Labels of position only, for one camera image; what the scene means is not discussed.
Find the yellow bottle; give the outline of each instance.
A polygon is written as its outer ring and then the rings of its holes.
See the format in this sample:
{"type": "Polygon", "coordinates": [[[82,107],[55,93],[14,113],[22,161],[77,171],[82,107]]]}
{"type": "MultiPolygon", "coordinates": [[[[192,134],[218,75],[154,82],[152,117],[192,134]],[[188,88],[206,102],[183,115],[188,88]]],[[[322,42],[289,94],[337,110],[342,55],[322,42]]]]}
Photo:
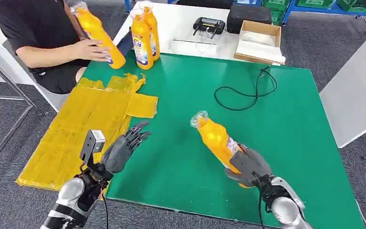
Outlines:
{"type": "Polygon", "coordinates": [[[131,11],[130,16],[132,17],[131,33],[137,65],[141,69],[148,70],[153,66],[153,56],[149,40],[149,28],[144,21],[144,11],[134,9],[131,11]]]}
{"type": "Polygon", "coordinates": [[[239,150],[239,145],[227,133],[225,127],[213,122],[206,111],[200,111],[190,120],[190,125],[197,128],[204,144],[220,160],[220,162],[234,173],[240,172],[230,164],[229,160],[239,150]]]}
{"type": "Polygon", "coordinates": [[[151,1],[141,1],[140,8],[144,10],[144,21],[149,27],[149,40],[151,42],[151,50],[153,61],[159,59],[161,50],[159,49],[158,22],[152,13],[153,3],[151,1]]]}
{"type": "Polygon", "coordinates": [[[72,13],[76,16],[83,30],[90,39],[100,40],[103,44],[100,46],[109,47],[109,65],[114,69],[119,69],[125,64],[125,58],[114,45],[113,41],[107,35],[102,27],[102,22],[95,17],[88,9],[85,2],[80,1],[71,8],[72,13]]]}

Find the green tabletop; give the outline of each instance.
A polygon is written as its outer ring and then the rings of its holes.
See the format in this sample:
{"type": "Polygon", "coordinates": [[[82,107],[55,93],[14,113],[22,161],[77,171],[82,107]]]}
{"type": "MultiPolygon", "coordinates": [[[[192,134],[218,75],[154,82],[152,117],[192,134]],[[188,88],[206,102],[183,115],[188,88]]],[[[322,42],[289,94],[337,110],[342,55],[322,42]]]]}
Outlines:
{"type": "MultiPolygon", "coordinates": [[[[119,70],[92,62],[83,75],[106,85],[113,75],[143,73],[147,81],[138,92],[159,97],[158,113],[146,128],[153,135],[114,176],[107,198],[259,224],[258,190],[228,179],[190,127],[192,116],[206,110],[234,140],[258,150],[274,175],[292,186],[314,229],[363,228],[310,70],[272,66],[277,90],[237,112],[215,101],[215,89],[226,85],[252,94],[259,68],[265,65],[161,54],[153,68],[144,71],[136,66],[133,52],[126,59],[119,70]]],[[[270,79],[263,77],[259,90],[271,88],[270,79]]],[[[252,101],[230,91],[219,96],[236,108],[252,101]]],[[[131,125],[140,120],[133,118],[131,125]]],[[[264,205],[262,212],[266,225],[278,226],[264,205]]]]}

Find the silver robotic arm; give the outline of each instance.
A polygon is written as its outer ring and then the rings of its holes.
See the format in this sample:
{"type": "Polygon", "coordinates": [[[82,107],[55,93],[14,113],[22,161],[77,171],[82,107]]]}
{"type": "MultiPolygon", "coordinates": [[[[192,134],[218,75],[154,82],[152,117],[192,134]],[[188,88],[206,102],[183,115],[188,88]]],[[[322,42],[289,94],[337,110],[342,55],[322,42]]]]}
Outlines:
{"type": "Polygon", "coordinates": [[[305,205],[291,186],[284,179],[273,175],[270,166],[259,153],[242,144],[240,147],[243,152],[237,151],[230,163],[241,174],[225,169],[226,175],[247,187],[256,186],[260,191],[259,210],[263,200],[266,212],[275,216],[282,229],[312,229],[304,217],[305,205]]]}
{"type": "Polygon", "coordinates": [[[40,229],[83,228],[113,174],[124,169],[133,151],[151,134],[141,132],[147,124],[140,122],[118,137],[96,164],[93,162],[93,153],[101,152],[105,138],[101,131],[89,130],[80,155],[83,161],[81,173],[62,186],[54,207],[40,229]]]}

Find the yellow cloth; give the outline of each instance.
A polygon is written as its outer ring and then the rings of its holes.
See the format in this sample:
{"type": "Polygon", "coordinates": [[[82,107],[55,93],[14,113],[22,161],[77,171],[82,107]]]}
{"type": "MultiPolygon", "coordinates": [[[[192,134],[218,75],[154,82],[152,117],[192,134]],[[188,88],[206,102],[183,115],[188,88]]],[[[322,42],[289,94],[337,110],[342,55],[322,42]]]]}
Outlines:
{"type": "MultiPolygon", "coordinates": [[[[59,190],[80,173],[81,148],[88,130],[101,130],[105,149],[127,131],[131,116],[153,118],[158,97],[137,94],[145,77],[113,76],[107,87],[101,81],[81,78],[42,137],[16,179],[22,186],[59,190]]],[[[98,162],[102,153],[94,154],[98,162]]]]}

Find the black t-shirt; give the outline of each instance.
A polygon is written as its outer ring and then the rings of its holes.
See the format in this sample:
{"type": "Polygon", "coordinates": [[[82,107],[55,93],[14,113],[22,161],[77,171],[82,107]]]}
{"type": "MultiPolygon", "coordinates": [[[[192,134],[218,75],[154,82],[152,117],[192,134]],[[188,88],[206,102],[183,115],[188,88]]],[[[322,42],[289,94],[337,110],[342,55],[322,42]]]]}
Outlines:
{"type": "Polygon", "coordinates": [[[12,49],[58,48],[79,41],[63,0],[0,0],[0,29],[12,49]]]}

